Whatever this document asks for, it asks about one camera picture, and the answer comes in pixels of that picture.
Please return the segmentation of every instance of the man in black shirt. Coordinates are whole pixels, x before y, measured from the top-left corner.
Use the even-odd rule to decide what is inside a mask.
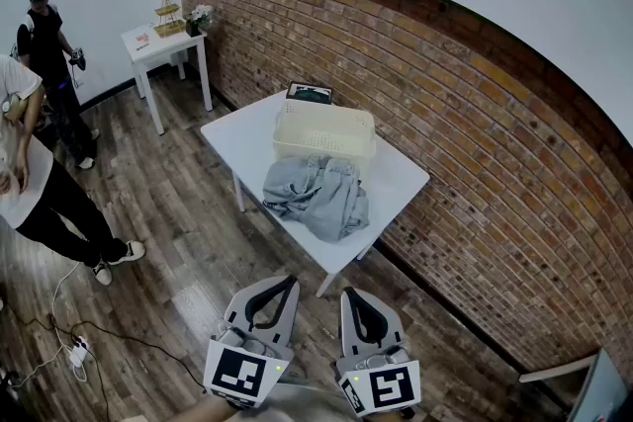
[[[72,56],[72,48],[61,31],[61,18],[48,0],[30,0],[30,24],[18,29],[18,54],[22,63],[40,75],[52,108],[51,120],[57,135],[82,169],[94,165],[95,139],[100,132],[90,131],[79,116],[68,66],[63,55]]]

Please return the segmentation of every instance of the black vase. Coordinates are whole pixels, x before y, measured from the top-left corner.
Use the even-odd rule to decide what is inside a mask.
[[[198,24],[191,20],[187,20],[187,23],[185,24],[185,31],[187,32],[187,34],[189,34],[190,38],[194,38],[195,36],[200,35],[200,31],[198,30]]]

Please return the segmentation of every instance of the black pants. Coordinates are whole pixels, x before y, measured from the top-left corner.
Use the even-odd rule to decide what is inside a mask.
[[[50,80],[45,81],[46,98],[52,109],[50,121],[59,139],[75,159],[75,164],[80,164],[84,158],[95,156],[90,128],[79,115],[79,101],[70,76],[57,84],[52,83]]]
[[[66,228],[59,214],[70,220],[87,240]],[[40,201],[17,228],[23,236],[59,255],[95,267],[101,259],[114,262],[128,251],[112,236],[108,222],[82,188],[56,161]]]

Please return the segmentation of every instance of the plastic basket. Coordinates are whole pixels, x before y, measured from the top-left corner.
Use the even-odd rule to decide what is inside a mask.
[[[365,111],[286,100],[275,131],[277,159],[324,154],[346,158],[361,174],[376,154],[374,117]]]

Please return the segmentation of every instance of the person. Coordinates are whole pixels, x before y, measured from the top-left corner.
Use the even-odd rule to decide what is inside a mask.
[[[277,383],[257,409],[237,410],[223,398],[207,394],[202,401],[168,422],[357,422],[342,395],[317,388]],[[368,422],[400,422],[399,413],[368,415]]]
[[[42,78],[0,55],[0,215],[23,236],[83,262],[100,283],[109,285],[109,266],[135,261],[145,248],[138,241],[114,238],[94,203],[33,136],[43,98]],[[24,122],[9,121],[14,105],[20,107],[25,100]],[[86,239],[68,230],[59,215]]]
[[[27,13],[33,21],[32,29],[26,23],[18,29],[20,61],[44,80],[46,97],[52,114],[50,119],[75,164],[81,169],[94,165],[95,141],[99,130],[90,130],[79,115],[79,102],[63,56],[72,56],[72,47],[61,31],[61,18],[48,4],[49,0],[30,0]]]

